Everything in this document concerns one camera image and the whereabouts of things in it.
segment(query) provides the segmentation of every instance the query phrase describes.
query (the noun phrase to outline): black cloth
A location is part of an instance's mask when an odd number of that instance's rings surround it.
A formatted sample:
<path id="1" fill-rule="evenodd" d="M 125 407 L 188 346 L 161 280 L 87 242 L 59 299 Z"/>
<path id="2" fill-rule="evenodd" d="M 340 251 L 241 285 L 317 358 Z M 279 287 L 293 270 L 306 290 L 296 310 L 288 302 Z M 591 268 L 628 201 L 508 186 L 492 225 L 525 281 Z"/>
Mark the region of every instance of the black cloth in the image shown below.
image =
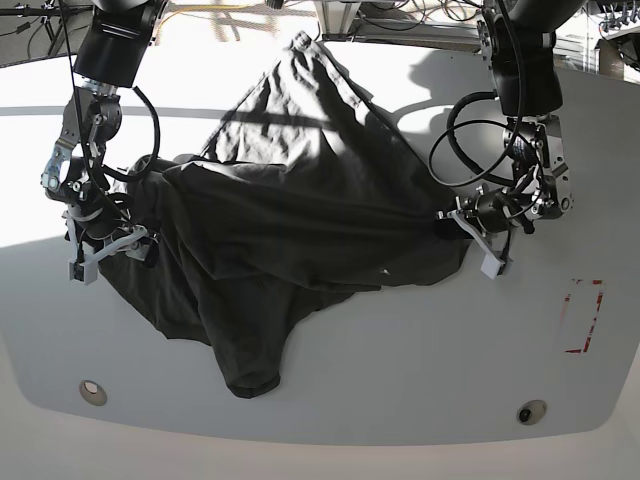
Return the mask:
<path id="1" fill-rule="evenodd" d="M 102 274 L 167 338 L 210 344 L 239 397 L 278 385 L 299 320 L 355 292 L 434 284 L 464 254 L 434 234 L 453 193 L 305 34 L 202 157 L 158 170 L 128 187 L 133 217 L 161 225 L 157 266 L 118 254 Z"/>

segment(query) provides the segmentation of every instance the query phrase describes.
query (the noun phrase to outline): white tabletop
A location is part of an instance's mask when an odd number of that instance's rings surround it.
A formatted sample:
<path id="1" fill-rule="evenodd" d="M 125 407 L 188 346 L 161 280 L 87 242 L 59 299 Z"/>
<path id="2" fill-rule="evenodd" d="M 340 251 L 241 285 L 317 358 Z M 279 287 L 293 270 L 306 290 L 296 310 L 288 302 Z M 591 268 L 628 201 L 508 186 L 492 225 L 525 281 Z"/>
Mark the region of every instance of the white tabletop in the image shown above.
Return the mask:
<path id="1" fill-rule="evenodd" d="M 445 109 L 490 86 L 481 60 L 467 54 L 328 48 L 422 154 L 443 131 Z M 201 52 L 157 49 L 145 58 L 138 85 L 162 115 L 165 158 L 197 152 L 275 53 L 212 45 L 209 56 L 201 64 Z M 32 403 L 167 431 L 337 445 L 548 436 L 596 428 L 611 414 L 640 340 L 637 87 L 560 72 L 576 206 L 517 239 L 507 277 L 483 277 L 474 246 L 462 271 L 435 287 L 361 294 L 314 315 L 290 337 L 280 387 L 246 401 L 226 389 L 209 347 L 165 340 L 102 280 L 90 287 L 66 281 L 63 206 L 45 199 L 38 179 L 59 133 L 52 113 L 70 95 L 67 68 L 52 60 L 0 70 L 0 158 L 11 179 L 0 190 L 0 334 Z M 150 150 L 151 121 L 129 92 L 122 103 L 128 115 L 107 158 L 126 165 Z M 469 115 L 500 119 L 491 103 Z M 485 164 L 501 145 L 501 132 L 489 127 L 460 137 Z M 447 148 L 439 158 L 443 175 L 463 175 Z M 579 355 L 565 353 L 565 337 L 575 332 L 561 321 L 573 279 L 605 282 L 590 349 Z M 588 303 L 592 293 L 580 295 Z M 83 379 L 105 388 L 105 406 L 82 400 Z M 547 402 L 546 417 L 519 425 L 518 408 L 534 399 Z"/>

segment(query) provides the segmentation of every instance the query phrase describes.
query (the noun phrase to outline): metal frame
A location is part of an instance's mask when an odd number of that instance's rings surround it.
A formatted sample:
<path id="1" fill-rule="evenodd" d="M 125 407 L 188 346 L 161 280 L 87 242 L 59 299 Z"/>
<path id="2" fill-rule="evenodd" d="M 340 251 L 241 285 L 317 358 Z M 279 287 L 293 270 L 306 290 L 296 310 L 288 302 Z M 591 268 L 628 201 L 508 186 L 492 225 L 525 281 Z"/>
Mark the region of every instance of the metal frame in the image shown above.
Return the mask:
<path id="1" fill-rule="evenodd" d="M 464 23 L 442 23 L 427 21 L 410 30 L 412 23 L 406 20 L 376 18 L 372 25 L 356 18 L 361 4 L 342 3 L 336 1 L 315 1 L 316 14 L 320 22 L 320 30 L 325 40 L 389 40 L 389 41 L 423 41 L 444 44 L 462 44 L 477 46 L 480 40 L 476 26 Z M 384 27 L 397 29 L 387 30 Z M 566 62 L 566 66 L 577 70 L 595 71 L 594 52 L 588 48 L 588 38 L 558 37 L 554 49 L 556 57 Z"/>

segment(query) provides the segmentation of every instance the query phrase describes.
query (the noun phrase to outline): wire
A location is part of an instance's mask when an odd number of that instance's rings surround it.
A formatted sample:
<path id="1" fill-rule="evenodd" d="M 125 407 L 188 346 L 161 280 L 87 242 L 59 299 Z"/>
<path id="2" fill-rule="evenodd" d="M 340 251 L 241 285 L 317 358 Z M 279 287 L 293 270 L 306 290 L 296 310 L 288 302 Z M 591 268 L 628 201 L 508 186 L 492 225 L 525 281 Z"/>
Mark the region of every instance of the wire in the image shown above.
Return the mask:
<path id="1" fill-rule="evenodd" d="M 33 32 L 31 34 L 31 36 L 29 37 L 29 41 L 27 42 L 27 58 L 29 60 L 31 60 L 31 42 L 33 42 L 33 39 L 35 38 L 35 36 L 38 34 L 38 32 L 40 30 L 42 30 L 42 28 L 44 27 L 44 23 L 41 23 L 38 28 L 36 28 L 35 32 Z"/>
<path id="2" fill-rule="evenodd" d="M 479 180 L 482 180 L 485 178 L 485 176 L 491 172 L 493 172 L 496 168 L 498 168 L 498 166 L 502 163 L 502 161 L 504 160 L 503 158 L 498 159 L 499 161 L 496 161 L 493 165 L 491 165 L 489 168 L 487 168 L 486 170 L 484 170 L 482 173 L 480 173 L 479 175 L 476 175 L 475 177 L 471 178 L 470 180 L 464 181 L 464 182 L 458 182 L 458 183 L 447 183 L 447 182 L 443 182 L 441 181 L 435 174 L 435 172 L 433 171 L 433 154 L 435 153 L 436 149 L 438 148 L 438 146 L 442 143 L 442 140 L 445 139 L 445 137 L 447 137 L 449 135 L 450 132 L 454 132 L 462 127 L 466 127 L 468 125 L 495 125 L 496 127 L 502 127 L 502 128 L 506 128 L 508 129 L 509 126 L 504 124 L 504 123 L 500 123 L 500 122 L 496 122 L 494 120 L 468 120 L 466 122 L 462 122 L 459 123 L 451 128 L 448 128 L 447 130 L 445 130 L 445 132 L 440 135 L 438 137 L 438 139 L 436 140 L 436 142 L 433 144 L 433 147 L 431 147 L 431 151 L 429 152 L 429 158 L 427 160 L 427 168 L 429 169 L 429 173 L 431 174 L 431 176 L 434 178 L 434 180 L 438 183 L 440 183 L 441 185 L 444 185 L 445 187 L 466 187 L 467 185 L 471 185 L 472 183 L 475 183 Z M 522 140 L 524 140 L 526 142 L 526 139 L 520 134 L 520 132 L 514 133 L 512 135 L 512 139 L 515 138 L 516 136 L 522 138 Z"/>
<path id="3" fill-rule="evenodd" d="M 181 13 L 185 13 L 185 12 L 209 12 L 209 11 L 216 11 L 216 10 L 244 10 L 245 8 L 250 8 L 250 7 L 255 7 L 256 5 L 259 5 L 258 3 L 252 3 L 249 5 L 201 5 L 201 6 L 189 6 L 189 7 L 182 7 L 179 8 L 178 10 L 175 10 L 171 13 L 169 13 L 166 17 L 164 17 L 161 21 L 160 21 L 160 25 L 158 25 L 158 33 L 160 32 L 160 29 L 164 26 L 165 23 L 167 23 L 169 20 L 171 20 L 173 17 L 175 17 L 176 15 L 180 15 Z"/>
<path id="4" fill-rule="evenodd" d="M 409 4 L 410 0 L 405 0 L 404 2 L 402 2 L 400 5 L 396 5 L 395 3 L 393 5 L 391 5 L 388 8 L 383 8 L 383 7 L 379 7 L 377 6 L 375 3 L 371 3 L 371 6 L 373 8 L 375 8 L 376 10 L 381 10 L 383 12 L 390 12 L 391 10 L 400 10 L 401 8 L 406 7 Z"/>
<path id="5" fill-rule="evenodd" d="M 620 56 L 627 58 L 629 61 L 634 62 L 634 63 L 640 63 L 640 60 L 638 60 L 637 58 L 633 58 L 631 55 L 628 55 L 626 53 L 624 53 L 622 50 L 620 50 L 620 45 L 615 41 L 615 40 L 611 40 L 609 38 L 605 38 L 605 36 L 602 34 L 602 25 L 604 25 L 604 22 L 596 22 L 593 18 L 591 18 L 591 15 L 589 14 L 589 11 L 585 8 L 582 7 L 582 10 L 584 11 L 584 13 L 586 13 L 587 18 L 593 22 L 594 25 L 598 26 L 598 33 L 600 34 L 600 38 L 602 40 L 604 40 L 605 42 L 607 42 L 609 45 L 612 45 L 613 47 L 616 48 L 616 50 L 618 51 L 618 53 L 620 54 Z M 629 65 L 631 68 L 633 68 L 634 70 L 638 70 L 638 68 Z"/>
<path id="6" fill-rule="evenodd" d="M 529 205 L 524 207 L 518 213 L 514 213 L 513 215 L 507 217 L 506 220 L 514 220 L 515 218 L 519 217 L 520 215 L 523 215 L 523 214 L 527 213 L 529 210 L 531 210 L 535 206 L 536 203 L 538 203 L 538 200 L 540 200 L 541 196 L 542 196 L 542 189 L 539 189 L 538 190 L 538 196 L 536 198 L 534 198 Z"/>
<path id="7" fill-rule="evenodd" d="M 453 13 L 453 10 L 451 9 L 451 7 L 449 6 L 449 4 L 454 1 L 458 4 L 458 7 L 460 9 L 463 9 L 464 7 L 461 5 L 462 3 L 465 3 L 469 6 L 471 6 L 470 4 L 463 2 L 462 0 L 439 0 L 440 1 L 440 5 L 442 7 L 442 11 L 444 12 L 444 14 L 450 19 L 453 20 L 454 22 L 468 22 L 469 20 L 472 20 L 474 18 L 476 18 L 478 16 L 479 10 L 476 9 L 475 12 L 473 12 L 471 15 L 467 16 L 467 17 L 460 17 L 458 16 L 457 13 Z"/>
<path id="8" fill-rule="evenodd" d="M 31 28 L 31 25 L 33 25 L 37 21 L 38 19 L 36 18 L 32 22 L 25 22 L 22 25 L 18 25 L 13 32 L 0 33 L 0 37 L 8 37 L 9 35 L 20 35 L 25 30 L 28 30 L 29 28 Z"/>
<path id="9" fill-rule="evenodd" d="M 415 0 L 412 0 L 412 2 L 416 6 L 416 8 L 418 8 L 418 5 L 416 4 Z M 424 23 L 425 19 L 427 18 L 427 14 L 428 14 L 428 12 L 427 12 L 427 4 L 425 3 L 425 0 L 422 0 L 422 18 L 420 20 L 418 20 L 416 23 L 414 23 L 413 25 L 410 25 L 409 27 L 406 27 L 406 28 L 385 27 L 385 26 L 380 25 L 378 23 L 372 22 L 367 17 L 360 17 L 360 18 L 362 18 L 362 20 L 364 20 L 368 24 L 373 25 L 374 27 L 381 28 L 383 30 L 389 30 L 389 31 L 392 31 L 392 32 L 408 32 L 409 30 L 413 30 L 414 28 L 422 25 Z"/>
<path id="10" fill-rule="evenodd" d="M 518 91 L 518 113 L 516 117 L 516 122 L 514 124 L 513 132 L 512 132 L 511 138 L 509 139 L 509 142 L 507 143 L 507 146 L 504 148 L 504 151 L 502 152 L 500 157 L 498 157 L 498 159 L 493 163 L 493 165 L 487 168 L 484 172 L 481 172 L 478 175 L 472 177 L 471 179 L 463 182 L 445 182 L 444 180 L 440 179 L 433 171 L 433 165 L 432 165 L 433 154 L 436 148 L 438 147 L 438 145 L 440 145 L 440 143 L 442 142 L 442 140 L 446 136 L 448 136 L 450 132 L 455 132 L 462 126 L 466 126 L 466 125 L 477 125 L 477 124 L 496 125 L 497 124 L 498 126 L 503 126 L 503 128 L 508 129 L 509 127 L 504 127 L 503 124 L 494 122 L 492 120 L 471 120 L 469 122 L 463 122 L 451 128 L 448 128 L 433 145 L 431 152 L 429 152 L 429 160 L 427 161 L 427 167 L 429 168 L 429 173 L 431 173 L 431 176 L 433 177 L 433 179 L 439 184 L 444 185 L 445 187 L 451 187 L 451 188 L 466 187 L 467 185 L 471 185 L 472 183 L 475 183 L 479 180 L 484 179 L 488 174 L 490 174 L 496 168 L 498 168 L 498 166 L 507 158 L 507 155 L 511 151 L 511 148 L 513 147 L 513 144 L 516 141 L 516 138 L 520 136 L 520 127 L 522 126 L 522 118 L 524 117 L 526 91 L 527 91 L 526 79 L 524 76 L 525 74 L 524 58 L 522 57 L 522 50 L 520 49 L 520 41 L 518 40 L 518 35 L 515 32 L 513 23 L 511 23 L 511 19 L 509 18 L 509 14 L 507 12 L 507 7 L 504 4 L 504 0 L 496 0 L 496 2 L 498 3 L 498 6 L 502 13 L 505 28 L 507 29 L 507 33 L 509 34 L 509 39 L 511 40 L 511 46 L 513 47 L 513 51 L 515 53 L 516 66 L 518 67 L 518 90 L 519 91 Z"/>
<path id="11" fill-rule="evenodd" d="M 90 26 L 91 26 L 91 25 L 85 25 L 85 26 L 83 26 L 83 27 L 75 28 L 75 29 L 73 29 L 73 30 L 71 30 L 71 31 L 69 32 L 69 36 L 71 36 L 71 35 L 72 35 L 73 33 L 75 33 L 75 32 L 78 32 L 78 31 L 80 31 L 80 30 L 84 30 L 85 28 L 89 28 Z M 42 29 L 42 27 L 44 27 L 44 23 L 43 23 L 43 24 L 41 24 L 40 26 L 38 26 L 38 28 L 36 28 L 36 31 L 35 31 L 35 32 L 33 32 L 33 34 L 31 35 L 31 37 L 29 38 L 29 42 L 27 43 L 27 58 L 28 58 L 29 60 L 31 60 L 31 59 L 32 59 L 32 57 L 31 57 L 31 42 L 33 42 L 34 37 L 35 37 L 35 36 L 36 36 L 36 34 L 37 34 L 41 29 Z"/>
<path id="12" fill-rule="evenodd" d="M 138 98 L 142 100 L 142 103 L 144 103 L 147 109 L 149 109 L 149 113 L 151 114 L 151 118 L 153 119 L 153 151 L 151 152 L 151 155 L 149 156 L 147 163 L 142 168 L 142 170 L 136 173 L 121 173 L 106 165 L 103 165 L 101 167 L 102 171 L 106 175 L 109 175 L 110 177 L 113 177 L 116 180 L 125 183 L 137 182 L 138 180 L 142 180 L 147 175 L 147 173 L 149 173 L 155 166 L 156 161 L 158 160 L 158 153 L 160 152 L 160 119 L 158 118 L 158 113 L 156 112 L 156 109 L 153 107 L 153 104 L 149 101 L 146 95 L 142 93 L 142 90 L 140 90 L 140 88 L 133 87 L 133 91 L 138 96 Z"/>
<path id="13" fill-rule="evenodd" d="M 458 115 L 460 115 L 465 107 L 471 105 L 472 103 L 480 102 L 483 100 L 495 100 L 495 98 L 496 96 L 493 92 L 476 92 L 462 97 L 449 112 L 449 116 L 447 117 L 447 128 L 451 128 L 455 125 L 456 120 L 458 119 Z M 458 139 L 456 138 L 455 133 L 451 131 L 447 137 L 449 139 L 449 145 L 451 145 L 453 153 L 456 154 L 460 161 L 464 163 L 466 167 L 473 173 L 477 175 L 482 173 L 482 167 L 480 167 L 480 165 L 469 158 L 464 150 L 462 150 L 462 147 L 458 143 Z M 492 174 L 487 174 L 485 176 L 485 180 L 487 180 L 488 182 L 496 183 L 498 185 L 503 185 L 505 187 L 510 187 L 513 184 L 513 180 L 507 180 L 506 178 L 498 177 Z"/>
<path id="14" fill-rule="evenodd" d="M 82 148 L 82 160 L 84 162 L 84 168 L 87 171 L 87 175 L 89 175 L 89 181 L 95 186 L 96 190 L 99 192 L 99 195 L 103 197 L 106 204 L 109 205 L 109 208 L 111 208 L 114 211 L 114 213 L 117 213 L 119 217 L 122 217 L 122 219 L 129 226 L 133 227 L 133 223 L 131 223 L 131 220 L 129 219 L 129 217 L 122 210 L 120 210 L 116 206 L 116 204 L 113 203 L 111 199 L 109 199 L 107 195 L 102 191 L 102 188 L 100 188 L 100 185 L 98 184 L 98 182 L 96 181 L 93 175 L 93 169 L 89 164 L 89 152 L 87 151 L 88 147 L 82 135 L 82 112 L 80 110 L 80 95 L 78 95 L 78 89 L 76 88 L 76 80 L 74 78 L 74 73 L 73 73 L 73 61 L 71 59 L 71 45 L 69 43 L 69 30 L 67 28 L 67 19 L 64 13 L 64 9 L 66 8 L 66 6 L 64 5 L 63 0 L 58 0 L 58 6 L 60 7 L 60 21 L 62 22 L 62 28 L 64 30 L 64 40 L 67 45 L 67 58 L 69 60 L 69 69 L 70 69 L 69 71 L 71 73 L 71 86 L 73 87 L 73 103 L 75 104 L 75 108 L 76 108 L 76 122 L 78 122 L 78 135 L 80 135 L 80 147 Z"/>
<path id="15" fill-rule="evenodd" d="M 466 3 L 467 5 L 470 5 L 472 7 L 476 7 L 477 9 L 482 10 L 482 5 L 477 3 L 477 2 L 472 2 L 471 0 L 455 0 L 458 3 Z"/>

